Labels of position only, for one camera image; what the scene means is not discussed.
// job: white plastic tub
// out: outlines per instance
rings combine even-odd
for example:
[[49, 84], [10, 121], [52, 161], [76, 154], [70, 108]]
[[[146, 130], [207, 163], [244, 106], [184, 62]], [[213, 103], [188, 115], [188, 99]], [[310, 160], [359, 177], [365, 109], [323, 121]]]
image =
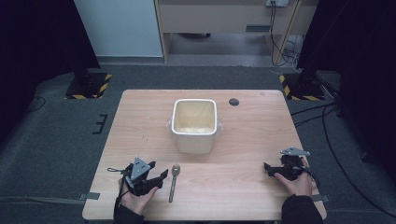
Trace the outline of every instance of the white plastic tub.
[[183, 153], [209, 153], [218, 130], [217, 121], [217, 108], [213, 100], [177, 100], [172, 116], [172, 133], [177, 149]]

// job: sleeve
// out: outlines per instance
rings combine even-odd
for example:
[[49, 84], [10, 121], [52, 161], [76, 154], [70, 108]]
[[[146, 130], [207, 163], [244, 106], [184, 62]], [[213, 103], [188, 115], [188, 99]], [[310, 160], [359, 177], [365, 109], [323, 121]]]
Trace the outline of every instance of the sleeve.
[[139, 216], [128, 208], [120, 205], [117, 209], [117, 214], [114, 216], [113, 224], [142, 224], [143, 216]]
[[290, 196], [282, 205], [282, 224], [322, 224], [323, 219], [309, 196]]

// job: person's right hand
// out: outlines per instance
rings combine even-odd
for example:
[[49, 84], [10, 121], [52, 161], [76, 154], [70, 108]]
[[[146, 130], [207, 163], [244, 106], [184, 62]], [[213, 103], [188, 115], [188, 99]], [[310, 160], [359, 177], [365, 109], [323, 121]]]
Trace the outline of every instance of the person's right hand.
[[[122, 192], [129, 191], [126, 185], [127, 184], [124, 182], [122, 186]], [[155, 187], [148, 194], [142, 195], [140, 197], [134, 196], [131, 192], [127, 192], [122, 196], [120, 204], [135, 212], [139, 216], [142, 216], [146, 205], [148, 204], [149, 200], [154, 197], [155, 191], [157, 191], [157, 189], [158, 187]]]
[[[303, 165], [308, 167], [308, 163], [304, 159], [302, 159], [302, 161]], [[278, 173], [275, 174], [275, 177], [285, 185], [290, 195], [295, 194], [296, 196], [312, 196], [312, 179], [307, 172], [303, 172], [297, 179], [293, 181], [288, 180], [283, 175]]]

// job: gray carpet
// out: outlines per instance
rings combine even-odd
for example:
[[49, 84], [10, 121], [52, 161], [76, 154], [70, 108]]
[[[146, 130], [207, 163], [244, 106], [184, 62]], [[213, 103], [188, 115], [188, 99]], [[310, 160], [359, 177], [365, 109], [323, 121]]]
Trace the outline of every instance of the gray carpet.
[[[88, 192], [105, 146], [122, 92], [128, 89], [264, 89], [282, 90], [279, 75], [291, 68], [103, 66], [113, 75], [101, 99], [66, 100], [73, 79], [65, 74], [37, 87], [36, 95], [21, 122], [0, 148], [0, 197], [46, 197], [76, 199]], [[325, 101], [287, 101], [290, 113]], [[322, 109], [293, 116], [295, 123], [320, 116]], [[101, 114], [107, 122], [101, 134]], [[363, 194], [396, 214], [396, 188], [379, 164], [361, 161], [361, 146], [347, 123], [332, 112], [325, 118], [334, 154]], [[325, 203], [325, 223], [396, 223], [367, 203], [348, 183], [327, 144], [321, 119], [297, 127], [312, 169], [321, 182], [320, 192], [332, 200]], [[1, 223], [84, 223], [82, 204], [0, 203]]]

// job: black and yellow tape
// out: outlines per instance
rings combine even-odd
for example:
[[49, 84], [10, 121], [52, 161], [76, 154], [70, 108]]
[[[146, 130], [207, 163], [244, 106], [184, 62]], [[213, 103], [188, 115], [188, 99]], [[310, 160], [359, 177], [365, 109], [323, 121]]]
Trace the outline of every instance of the black and yellow tape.
[[288, 100], [310, 100], [310, 101], [319, 101], [325, 100], [324, 97], [317, 97], [317, 96], [310, 96], [310, 95], [295, 95], [293, 94], [292, 90], [290, 89], [288, 83], [284, 76], [279, 77], [280, 82], [282, 83], [283, 90], [285, 92], [286, 98]]
[[110, 81], [112, 75], [106, 74], [105, 79], [103, 80], [102, 84], [100, 85], [100, 89], [98, 92], [95, 92], [94, 94], [84, 94], [84, 93], [76, 93], [72, 95], [66, 95], [66, 99], [77, 99], [77, 100], [83, 100], [83, 99], [94, 99], [94, 98], [102, 98], [103, 94], [105, 93], [105, 90], [107, 88], [108, 82]]

